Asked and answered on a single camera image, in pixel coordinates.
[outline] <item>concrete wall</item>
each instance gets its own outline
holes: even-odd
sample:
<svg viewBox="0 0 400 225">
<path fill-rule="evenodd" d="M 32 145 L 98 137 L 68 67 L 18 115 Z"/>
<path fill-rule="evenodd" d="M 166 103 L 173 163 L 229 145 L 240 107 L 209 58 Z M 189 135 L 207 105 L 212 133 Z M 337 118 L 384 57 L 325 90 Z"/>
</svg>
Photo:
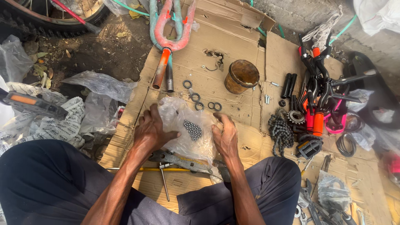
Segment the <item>concrete wall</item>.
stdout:
<svg viewBox="0 0 400 225">
<path fill-rule="evenodd" d="M 328 20 L 338 12 L 340 4 L 344 15 L 333 28 L 334 35 L 353 18 L 352 0 L 254 0 L 255 8 L 271 16 L 281 26 L 302 34 Z M 336 51 L 364 53 L 374 62 L 393 92 L 400 95 L 400 34 L 381 30 L 371 37 L 356 19 L 332 45 Z"/>
</svg>

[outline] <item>green wire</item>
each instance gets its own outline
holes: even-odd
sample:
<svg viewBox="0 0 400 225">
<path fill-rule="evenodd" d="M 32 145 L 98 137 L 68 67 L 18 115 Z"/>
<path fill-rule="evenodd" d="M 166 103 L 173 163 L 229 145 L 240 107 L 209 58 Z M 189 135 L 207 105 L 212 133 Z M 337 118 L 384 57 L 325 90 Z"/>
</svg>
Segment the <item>green wire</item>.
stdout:
<svg viewBox="0 0 400 225">
<path fill-rule="evenodd" d="M 265 37 L 267 37 L 267 34 L 263 30 L 261 30 L 260 27 L 258 27 L 258 30 L 261 32 L 261 34 L 263 34 Z"/>
<path fill-rule="evenodd" d="M 285 38 L 285 34 L 283 33 L 282 27 L 280 26 L 280 24 L 278 24 L 279 30 L 280 30 L 280 35 L 282 36 L 282 38 Z"/>
<path fill-rule="evenodd" d="M 340 35 L 342 35 L 343 32 L 345 32 L 345 31 L 347 30 L 347 28 L 350 27 L 350 25 L 354 22 L 354 20 L 356 20 L 356 18 L 357 18 L 357 14 L 354 15 L 354 17 L 350 20 L 350 22 L 347 24 L 347 26 L 345 26 L 345 27 L 343 28 L 343 30 L 342 30 L 338 35 L 336 35 L 336 38 L 334 38 L 332 41 L 329 42 L 329 45 L 332 44 L 332 42 L 334 42 L 336 39 L 338 39 L 338 37 L 339 37 Z"/>
<path fill-rule="evenodd" d="M 129 6 L 125 5 L 125 4 L 123 4 L 122 2 L 120 2 L 120 1 L 118 1 L 118 0 L 113 0 L 113 1 L 116 2 L 116 3 L 118 3 L 119 5 L 121 5 L 121 6 L 123 6 L 123 7 L 125 7 L 125 8 L 127 8 L 127 9 L 131 10 L 131 11 L 137 12 L 137 13 L 142 14 L 142 15 L 145 15 L 145 16 L 150 16 L 148 13 L 141 12 L 141 11 L 137 11 L 136 9 L 133 9 L 133 8 L 131 8 L 131 7 L 129 7 Z"/>
</svg>

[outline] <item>black o-ring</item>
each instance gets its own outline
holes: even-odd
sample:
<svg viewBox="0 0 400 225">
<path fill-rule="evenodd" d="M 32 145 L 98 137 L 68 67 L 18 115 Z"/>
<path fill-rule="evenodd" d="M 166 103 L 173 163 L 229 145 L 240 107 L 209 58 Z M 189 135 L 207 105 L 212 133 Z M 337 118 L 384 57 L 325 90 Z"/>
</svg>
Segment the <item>black o-ring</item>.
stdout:
<svg viewBox="0 0 400 225">
<path fill-rule="evenodd" d="M 214 105 L 215 105 L 214 102 L 209 102 L 207 106 L 208 106 L 210 109 L 214 109 Z"/>
<path fill-rule="evenodd" d="M 219 105 L 219 106 L 220 106 L 220 109 L 216 109 L 216 108 L 215 108 L 215 105 Z M 222 105 L 221 105 L 219 102 L 214 103 L 214 110 L 215 110 L 215 111 L 218 111 L 218 112 L 221 111 L 221 110 L 222 110 Z"/>
<path fill-rule="evenodd" d="M 183 81 L 183 86 L 184 86 L 185 88 L 191 88 L 191 87 L 192 87 L 192 82 L 191 82 L 190 80 L 185 80 L 185 81 Z"/>
<path fill-rule="evenodd" d="M 202 108 L 201 108 L 201 109 L 198 109 L 198 108 L 197 108 L 197 105 L 201 105 Z M 204 109 L 204 105 L 203 105 L 203 103 L 201 103 L 201 102 L 196 102 L 196 104 L 194 104 L 194 108 L 195 108 L 197 111 L 203 110 L 203 109 Z"/>
<path fill-rule="evenodd" d="M 199 97 L 199 99 L 198 99 L 197 101 L 193 99 L 193 96 L 194 96 L 194 95 L 197 95 L 197 97 Z M 190 95 L 190 98 L 191 98 L 191 99 L 192 99 L 192 101 L 194 101 L 194 102 L 198 102 L 198 101 L 200 101 L 200 95 L 199 95 L 199 94 L 197 94 L 197 93 L 193 93 L 193 94 L 191 94 L 191 95 Z"/>
</svg>

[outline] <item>bicycle wheel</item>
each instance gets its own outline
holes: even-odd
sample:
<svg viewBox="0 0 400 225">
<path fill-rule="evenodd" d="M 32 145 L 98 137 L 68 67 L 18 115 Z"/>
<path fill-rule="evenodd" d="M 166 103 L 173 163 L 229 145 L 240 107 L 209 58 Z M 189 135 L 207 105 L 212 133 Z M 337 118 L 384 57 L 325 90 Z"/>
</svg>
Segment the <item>bicycle wheel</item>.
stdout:
<svg viewBox="0 0 400 225">
<path fill-rule="evenodd" d="M 89 31 L 67 12 L 58 10 L 51 0 L 0 0 L 0 22 L 26 33 L 46 37 L 71 38 Z M 98 26 L 109 13 L 101 0 L 76 0 L 82 7 L 80 17 Z"/>
</svg>

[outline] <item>rusty metal container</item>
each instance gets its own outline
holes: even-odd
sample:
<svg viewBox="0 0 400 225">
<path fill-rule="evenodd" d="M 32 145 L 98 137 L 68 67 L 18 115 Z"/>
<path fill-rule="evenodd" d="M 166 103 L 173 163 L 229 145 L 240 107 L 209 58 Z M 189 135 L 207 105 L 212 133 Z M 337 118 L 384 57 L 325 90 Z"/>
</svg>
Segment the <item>rusty metal container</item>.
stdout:
<svg viewBox="0 0 400 225">
<path fill-rule="evenodd" d="M 233 94 L 242 94 L 255 87 L 260 81 L 260 74 L 255 65 L 243 59 L 234 61 L 225 78 L 226 89 Z"/>
</svg>

